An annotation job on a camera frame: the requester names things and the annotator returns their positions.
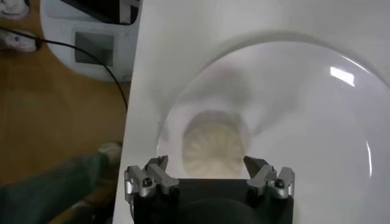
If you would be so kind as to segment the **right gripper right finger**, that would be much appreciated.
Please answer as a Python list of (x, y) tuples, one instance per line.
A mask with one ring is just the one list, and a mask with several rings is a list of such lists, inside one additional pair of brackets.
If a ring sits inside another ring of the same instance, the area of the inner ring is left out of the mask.
[(290, 167), (277, 170), (264, 159), (245, 156), (244, 164), (250, 179), (247, 185), (256, 197), (269, 193), (272, 198), (284, 200), (294, 197), (295, 173)]

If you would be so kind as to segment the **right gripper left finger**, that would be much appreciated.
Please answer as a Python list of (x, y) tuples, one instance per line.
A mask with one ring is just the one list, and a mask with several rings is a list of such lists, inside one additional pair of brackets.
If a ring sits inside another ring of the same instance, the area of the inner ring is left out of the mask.
[(126, 201), (132, 201), (136, 196), (151, 198), (156, 194), (178, 195), (179, 180), (170, 177), (166, 172), (168, 156), (152, 158), (141, 169), (139, 166), (128, 166), (124, 172), (124, 187)]

